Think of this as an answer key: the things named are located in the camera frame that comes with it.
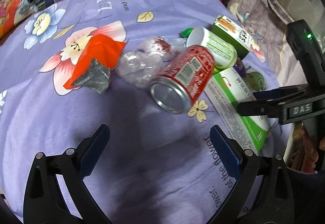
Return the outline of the green round snack packet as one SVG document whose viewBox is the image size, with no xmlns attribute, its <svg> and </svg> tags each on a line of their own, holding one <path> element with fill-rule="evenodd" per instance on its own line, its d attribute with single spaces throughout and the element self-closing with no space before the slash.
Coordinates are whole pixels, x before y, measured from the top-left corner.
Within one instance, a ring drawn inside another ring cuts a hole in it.
<svg viewBox="0 0 325 224">
<path fill-rule="evenodd" d="M 264 76 L 257 71 L 246 74 L 246 83 L 251 88 L 251 90 L 256 92 L 262 91 L 265 88 Z"/>
</svg>

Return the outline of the green white carton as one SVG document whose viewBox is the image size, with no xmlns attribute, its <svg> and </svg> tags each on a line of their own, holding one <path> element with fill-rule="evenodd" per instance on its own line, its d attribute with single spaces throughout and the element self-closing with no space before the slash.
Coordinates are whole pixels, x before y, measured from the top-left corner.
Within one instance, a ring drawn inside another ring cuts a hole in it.
<svg viewBox="0 0 325 224">
<path fill-rule="evenodd" d="M 242 116 L 237 112 L 240 102 L 256 100 L 238 72 L 228 68 L 214 74 L 204 92 L 227 127 L 230 137 L 243 149 L 251 149 L 258 154 L 269 136 L 270 125 L 264 116 Z"/>
</svg>

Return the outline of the purple dog egg toy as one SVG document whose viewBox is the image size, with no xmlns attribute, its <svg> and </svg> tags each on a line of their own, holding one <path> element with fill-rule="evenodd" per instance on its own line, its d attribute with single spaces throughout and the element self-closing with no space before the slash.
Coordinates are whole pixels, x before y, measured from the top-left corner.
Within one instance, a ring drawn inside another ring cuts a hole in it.
<svg viewBox="0 0 325 224">
<path fill-rule="evenodd" d="M 247 77 L 245 65 L 239 57 L 236 59 L 236 62 L 234 63 L 234 65 L 232 67 L 234 68 L 234 70 L 236 70 L 236 72 L 239 74 L 239 76 L 241 78 Z"/>
</svg>

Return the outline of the white green label jar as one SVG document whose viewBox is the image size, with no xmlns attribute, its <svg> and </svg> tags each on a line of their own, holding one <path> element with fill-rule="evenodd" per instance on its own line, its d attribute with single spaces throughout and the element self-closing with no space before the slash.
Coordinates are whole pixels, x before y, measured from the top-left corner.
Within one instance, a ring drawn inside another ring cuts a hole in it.
<svg viewBox="0 0 325 224">
<path fill-rule="evenodd" d="M 196 27 L 191 31 L 186 46 L 192 45 L 201 45 L 206 48 L 212 54 L 217 70 L 232 67 L 237 60 L 237 51 L 234 46 L 204 27 Z"/>
</svg>

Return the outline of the green white pastry box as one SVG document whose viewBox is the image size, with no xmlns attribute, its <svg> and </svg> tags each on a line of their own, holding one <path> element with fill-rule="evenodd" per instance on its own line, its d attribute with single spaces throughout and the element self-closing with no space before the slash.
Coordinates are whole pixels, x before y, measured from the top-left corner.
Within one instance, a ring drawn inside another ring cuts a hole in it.
<svg viewBox="0 0 325 224">
<path fill-rule="evenodd" d="M 245 29 L 237 25 L 227 16 L 218 16 L 211 30 L 215 35 L 231 44 L 241 60 L 250 52 L 251 36 Z"/>
</svg>

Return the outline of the red soda can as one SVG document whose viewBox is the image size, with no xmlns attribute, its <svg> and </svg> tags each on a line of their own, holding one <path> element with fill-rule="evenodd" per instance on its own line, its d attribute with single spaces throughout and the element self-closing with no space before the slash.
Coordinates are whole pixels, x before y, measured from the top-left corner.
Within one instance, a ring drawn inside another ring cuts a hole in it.
<svg viewBox="0 0 325 224">
<path fill-rule="evenodd" d="M 214 65 L 212 54 L 203 46 L 186 48 L 152 79 L 153 100 L 169 113 L 188 112 L 212 77 Z"/>
</svg>

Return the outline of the orange green egg toy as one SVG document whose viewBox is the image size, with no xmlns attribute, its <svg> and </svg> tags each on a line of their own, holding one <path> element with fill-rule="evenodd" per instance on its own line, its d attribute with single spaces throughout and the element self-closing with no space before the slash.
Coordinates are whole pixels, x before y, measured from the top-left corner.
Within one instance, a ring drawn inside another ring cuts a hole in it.
<svg viewBox="0 0 325 224">
<path fill-rule="evenodd" d="M 180 36 L 182 38 L 188 38 L 193 30 L 194 30 L 193 28 L 187 28 L 180 32 Z"/>
</svg>

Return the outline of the clear plastic bag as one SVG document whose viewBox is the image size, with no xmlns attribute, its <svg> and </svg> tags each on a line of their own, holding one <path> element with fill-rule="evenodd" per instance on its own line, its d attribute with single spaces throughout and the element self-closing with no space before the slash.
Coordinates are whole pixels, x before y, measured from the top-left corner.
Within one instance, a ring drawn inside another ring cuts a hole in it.
<svg viewBox="0 0 325 224">
<path fill-rule="evenodd" d="M 116 71 L 124 82 L 139 89 L 149 86 L 158 72 L 186 49 L 185 38 L 167 39 L 152 36 L 144 39 L 135 51 L 124 51 Z"/>
</svg>

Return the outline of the small red foil wrapper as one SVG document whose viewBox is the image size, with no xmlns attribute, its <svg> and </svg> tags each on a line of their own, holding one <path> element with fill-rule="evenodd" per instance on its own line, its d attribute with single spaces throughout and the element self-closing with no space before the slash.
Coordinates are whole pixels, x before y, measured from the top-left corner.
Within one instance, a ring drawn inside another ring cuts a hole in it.
<svg viewBox="0 0 325 224">
<path fill-rule="evenodd" d="M 111 71 L 125 45 L 125 42 L 115 41 L 104 34 L 91 37 L 63 87 L 87 87 L 99 94 L 106 91 L 111 83 Z"/>
</svg>

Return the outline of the grey purple draped cloth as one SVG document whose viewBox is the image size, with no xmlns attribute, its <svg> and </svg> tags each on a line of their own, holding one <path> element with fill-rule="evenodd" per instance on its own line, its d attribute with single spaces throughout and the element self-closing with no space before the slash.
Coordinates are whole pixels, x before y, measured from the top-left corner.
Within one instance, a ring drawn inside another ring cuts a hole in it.
<svg viewBox="0 0 325 224">
<path fill-rule="evenodd" d="M 229 0 L 227 9 L 252 36 L 251 50 L 269 63 L 281 86 L 307 82 L 286 40 L 287 24 L 294 20 L 277 0 Z"/>
</svg>

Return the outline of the purple floral tablecloth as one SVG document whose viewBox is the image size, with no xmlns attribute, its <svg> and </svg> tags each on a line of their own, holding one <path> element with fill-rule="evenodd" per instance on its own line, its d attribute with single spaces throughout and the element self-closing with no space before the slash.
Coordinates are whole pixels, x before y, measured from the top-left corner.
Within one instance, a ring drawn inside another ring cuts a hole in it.
<svg viewBox="0 0 325 224">
<path fill-rule="evenodd" d="M 22 216 L 35 155 L 60 155 L 102 124 L 110 141 L 85 185 L 113 223 L 206 223 L 236 181 L 209 138 L 223 121 L 202 95 L 201 121 L 160 108 L 146 90 L 112 76 L 107 91 L 63 91 L 66 44 L 112 27 L 133 50 L 154 35 L 175 38 L 229 12 L 219 0 L 65 0 L 45 10 L 40 38 L 29 17 L 1 45 L 1 188 Z"/>
</svg>

